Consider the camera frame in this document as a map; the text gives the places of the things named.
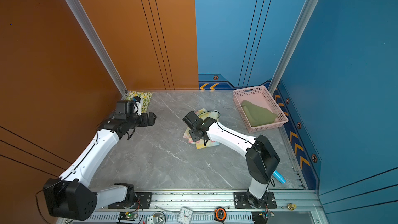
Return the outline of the pastel floral skirt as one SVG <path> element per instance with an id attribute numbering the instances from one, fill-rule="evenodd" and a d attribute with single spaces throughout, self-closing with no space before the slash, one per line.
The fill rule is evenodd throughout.
<path id="1" fill-rule="evenodd" d="M 205 108 L 202 108 L 202 109 L 196 111 L 195 113 L 203 120 L 205 120 L 207 117 L 210 117 L 213 119 L 217 119 L 219 117 L 219 114 L 217 112 L 208 111 Z M 199 140 L 199 141 L 194 142 L 191 135 L 189 134 L 189 130 L 190 130 L 189 128 L 186 129 L 186 131 L 183 134 L 183 138 L 187 139 L 189 144 L 194 144 L 196 146 L 196 149 L 204 149 L 204 148 L 214 147 L 214 146 L 218 146 L 220 144 L 219 142 L 215 142 L 212 140 L 206 142 L 206 145 L 204 145 L 204 140 Z"/>

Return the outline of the lemon print skirt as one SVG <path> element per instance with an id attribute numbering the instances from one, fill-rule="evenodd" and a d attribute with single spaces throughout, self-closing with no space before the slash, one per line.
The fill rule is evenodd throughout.
<path id="1" fill-rule="evenodd" d="M 139 97 L 141 99 L 142 113 L 146 113 L 152 99 L 152 92 L 130 91 L 125 96 L 125 100 L 131 101 L 134 99 L 134 97 Z"/>

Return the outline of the pink plastic basket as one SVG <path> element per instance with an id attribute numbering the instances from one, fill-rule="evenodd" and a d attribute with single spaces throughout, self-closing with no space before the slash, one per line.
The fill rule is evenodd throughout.
<path id="1" fill-rule="evenodd" d="M 279 128 L 288 122 L 265 86 L 234 90 L 233 100 L 249 133 Z"/>

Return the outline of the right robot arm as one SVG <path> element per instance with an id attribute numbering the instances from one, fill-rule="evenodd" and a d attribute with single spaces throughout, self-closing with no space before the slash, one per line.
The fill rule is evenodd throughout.
<path id="1" fill-rule="evenodd" d="M 266 136 L 241 134 L 223 126 L 218 119 L 202 119 L 193 111 L 184 116 L 182 121 L 188 126 L 193 141 L 203 140 L 204 145 L 215 141 L 243 156 L 252 177 L 246 201 L 252 208 L 271 207 L 272 198 L 268 187 L 280 163 L 280 157 Z"/>

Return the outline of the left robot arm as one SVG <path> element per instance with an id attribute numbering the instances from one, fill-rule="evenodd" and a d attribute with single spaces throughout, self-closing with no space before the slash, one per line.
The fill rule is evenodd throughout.
<path id="1" fill-rule="evenodd" d="M 153 112 L 142 111 L 143 99 L 117 102 L 114 113 L 96 128 L 95 136 L 81 155 L 57 179 L 49 179 L 42 193 L 50 216 L 85 221 L 95 210 L 110 205 L 140 207 L 134 185 L 116 183 L 105 189 L 90 189 L 92 177 L 110 150 L 123 136 L 129 139 L 138 127 L 155 124 Z"/>

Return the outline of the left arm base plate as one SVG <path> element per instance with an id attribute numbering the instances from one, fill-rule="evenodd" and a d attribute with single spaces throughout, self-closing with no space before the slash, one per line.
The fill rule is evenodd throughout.
<path id="1" fill-rule="evenodd" d="M 136 192 L 132 202 L 119 202 L 110 204 L 108 209 L 150 209 L 152 192 Z"/>

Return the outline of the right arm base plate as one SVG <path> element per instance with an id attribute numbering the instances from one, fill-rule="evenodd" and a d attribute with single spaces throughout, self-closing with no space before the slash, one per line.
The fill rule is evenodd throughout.
<path id="1" fill-rule="evenodd" d="M 264 193 L 261 199 L 257 199 L 253 195 L 247 192 L 235 192 L 234 196 L 234 204 L 237 209 L 276 209 L 276 199 L 273 192 L 267 191 Z"/>

